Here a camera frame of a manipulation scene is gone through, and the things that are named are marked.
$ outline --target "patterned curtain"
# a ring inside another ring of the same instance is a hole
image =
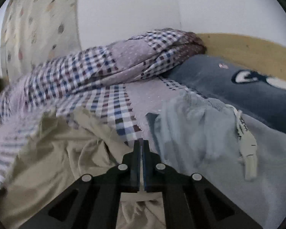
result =
[[[1,58],[10,81],[41,62],[81,50],[77,0],[10,0],[1,32]]]

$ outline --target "checkered blanket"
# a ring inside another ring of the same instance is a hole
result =
[[[0,185],[15,154],[36,131],[44,110],[53,106],[69,123],[74,123],[70,113],[83,106],[132,145],[141,138],[141,129],[125,86],[119,83],[158,75],[205,50],[194,33],[163,29],[40,64],[0,95],[0,123],[9,123],[15,116],[19,120],[0,143]]]

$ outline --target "beige clothing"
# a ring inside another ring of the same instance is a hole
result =
[[[103,174],[132,151],[87,110],[73,116],[79,129],[45,113],[38,133],[17,155],[4,183],[7,195],[0,198],[0,220],[7,229],[22,225],[81,175]],[[132,195],[122,194],[117,228],[165,228],[161,196]]]

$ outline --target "dark blue pillow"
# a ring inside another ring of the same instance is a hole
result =
[[[219,57],[196,55],[164,73],[207,98],[231,104],[286,133],[286,82],[242,69]]]

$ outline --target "triangular cutout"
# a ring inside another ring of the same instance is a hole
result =
[[[49,211],[49,216],[58,219],[59,221],[65,221],[70,209],[75,201],[75,198],[78,194],[78,190],[74,189],[67,197],[57,203]]]
[[[210,189],[205,189],[205,194],[217,221],[235,214],[234,210],[221,201]]]

